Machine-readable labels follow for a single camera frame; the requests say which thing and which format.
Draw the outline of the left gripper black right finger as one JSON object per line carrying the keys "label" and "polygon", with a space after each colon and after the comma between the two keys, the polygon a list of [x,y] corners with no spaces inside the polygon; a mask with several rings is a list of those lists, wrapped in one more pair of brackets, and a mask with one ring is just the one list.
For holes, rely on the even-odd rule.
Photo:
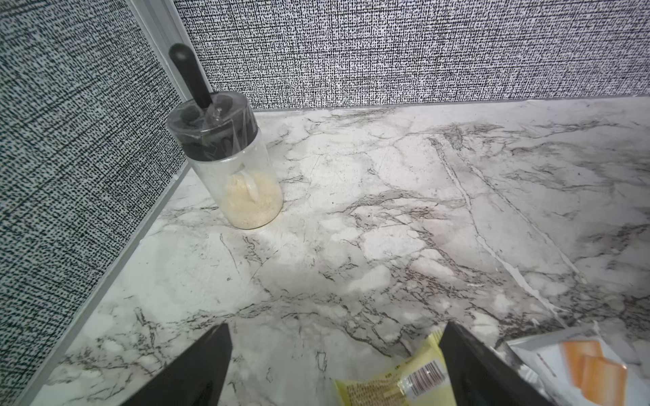
{"label": "left gripper black right finger", "polygon": [[552,405],[463,326],[449,321],[439,346],[458,405]]}

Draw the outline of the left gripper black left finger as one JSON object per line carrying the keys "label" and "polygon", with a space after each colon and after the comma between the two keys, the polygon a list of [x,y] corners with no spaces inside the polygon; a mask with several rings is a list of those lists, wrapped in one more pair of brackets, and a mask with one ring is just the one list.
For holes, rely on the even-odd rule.
{"label": "left gripper black left finger", "polygon": [[232,349],[228,324],[213,326],[124,405],[217,405]]}

